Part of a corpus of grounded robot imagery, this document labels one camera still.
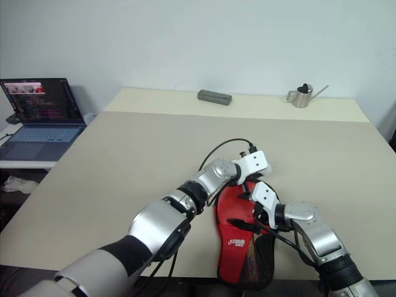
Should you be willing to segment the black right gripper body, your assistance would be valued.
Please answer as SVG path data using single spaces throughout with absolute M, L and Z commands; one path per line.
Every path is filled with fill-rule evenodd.
M 257 225 L 265 230 L 267 233 L 270 233 L 272 230 L 269 226 L 269 215 L 267 211 L 261 205 L 254 206 L 254 220 Z

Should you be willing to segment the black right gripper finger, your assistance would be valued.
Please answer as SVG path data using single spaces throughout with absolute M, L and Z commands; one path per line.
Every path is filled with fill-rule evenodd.
M 257 225 L 245 222 L 244 220 L 236 219 L 236 218 L 231 218 L 228 219 L 228 223 L 234 226 L 235 228 L 238 228 L 240 230 L 244 231 L 256 231 L 257 230 Z

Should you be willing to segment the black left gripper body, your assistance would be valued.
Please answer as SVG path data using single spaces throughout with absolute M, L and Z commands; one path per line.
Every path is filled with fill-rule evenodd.
M 261 182 L 261 177 L 263 177 L 262 174 L 252 174 L 248 176 L 245 181 L 243 182 L 243 190 L 244 193 L 250 194 L 252 190 L 254 189 L 254 186 Z

